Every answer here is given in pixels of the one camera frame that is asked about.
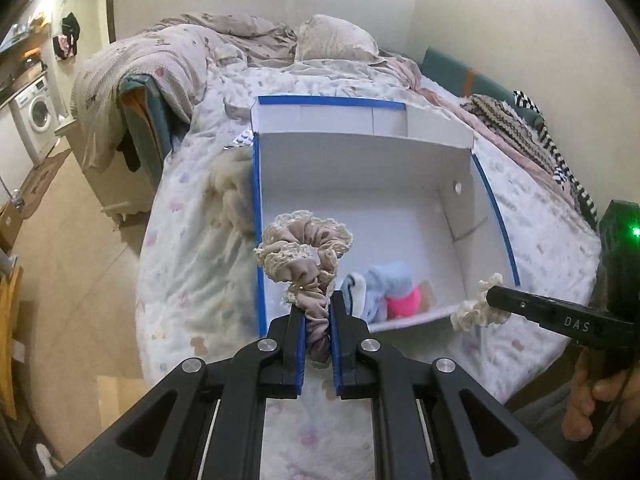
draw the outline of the striped cloth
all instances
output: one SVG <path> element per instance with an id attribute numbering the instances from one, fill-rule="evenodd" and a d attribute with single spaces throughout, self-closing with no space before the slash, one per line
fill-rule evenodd
<path id="1" fill-rule="evenodd" d="M 596 209 L 591 196 L 584 189 L 584 186 L 578 181 L 577 178 L 574 177 L 574 174 L 569 169 L 564 157 L 561 155 L 560 150 L 556 146 L 555 142 L 549 135 L 549 130 L 546 128 L 545 119 L 540 112 L 540 109 L 536 106 L 536 104 L 522 91 L 515 90 L 513 92 L 514 102 L 517 107 L 527 108 L 529 110 L 533 110 L 540 115 L 542 118 L 542 126 L 539 129 L 540 142 L 542 145 L 549 150 L 549 153 L 553 156 L 554 160 L 558 164 L 556 169 L 554 170 L 553 179 L 561 184 L 563 182 L 570 182 L 573 187 L 575 187 L 578 204 L 580 206 L 580 213 L 587 221 L 587 223 L 593 228 L 596 228 L 596 224 L 598 223 L 598 211 Z"/>
<path id="2" fill-rule="evenodd" d="M 567 202 L 578 213 L 582 213 L 577 189 L 568 181 L 556 158 L 540 141 L 538 133 L 529 127 L 514 108 L 505 101 L 482 94 L 473 94 L 460 106 L 478 117 L 489 130 L 502 138 L 514 150 L 546 171 L 559 187 L 558 191 L 562 193 Z"/>

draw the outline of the hanging clothes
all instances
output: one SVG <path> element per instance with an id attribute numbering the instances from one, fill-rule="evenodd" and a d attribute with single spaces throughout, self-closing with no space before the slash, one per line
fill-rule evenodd
<path id="1" fill-rule="evenodd" d="M 62 34 L 52 38 L 53 51 L 57 60 L 67 59 L 78 54 L 80 24 L 72 12 L 62 18 Z"/>

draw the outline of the floor mat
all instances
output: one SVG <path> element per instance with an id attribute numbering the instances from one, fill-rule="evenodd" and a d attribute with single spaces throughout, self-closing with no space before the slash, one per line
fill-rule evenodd
<path id="1" fill-rule="evenodd" d="M 36 209 L 42 201 L 42 197 L 49 189 L 58 170 L 65 163 L 71 150 L 65 150 L 54 156 L 48 156 L 42 161 L 28 179 L 27 185 L 22 192 L 24 207 L 21 211 L 23 220 L 30 218 L 36 212 Z"/>

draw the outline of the pillow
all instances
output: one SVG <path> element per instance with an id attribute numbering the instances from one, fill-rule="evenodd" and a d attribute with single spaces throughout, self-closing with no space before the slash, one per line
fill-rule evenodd
<path id="1" fill-rule="evenodd" d="M 378 52 L 376 40 L 366 30 L 324 14 L 316 14 L 298 31 L 296 61 L 347 59 L 376 64 L 384 61 Z"/>

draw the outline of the cardboard box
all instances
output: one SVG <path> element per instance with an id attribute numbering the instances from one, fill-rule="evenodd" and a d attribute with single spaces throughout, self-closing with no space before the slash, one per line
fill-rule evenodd
<path id="1" fill-rule="evenodd" d="M 257 231 L 279 214 L 307 209 L 353 233 L 338 283 L 349 272 L 398 260 L 416 283 L 429 280 L 434 307 L 369 324 L 372 332 L 450 316 L 493 272 L 506 286 L 520 284 L 493 193 L 471 153 L 471 129 L 437 109 L 306 99 L 259 98 L 252 110 Z M 262 269 L 257 283 L 265 335 L 271 320 L 289 310 L 286 285 Z"/>
<path id="2" fill-rule="evenodd" d="M 22 217 L 14 203 L 9 201 L 4 204 L 0 212 L 0 249 L 5 253 L 14 246 L 21 225 Z"/>

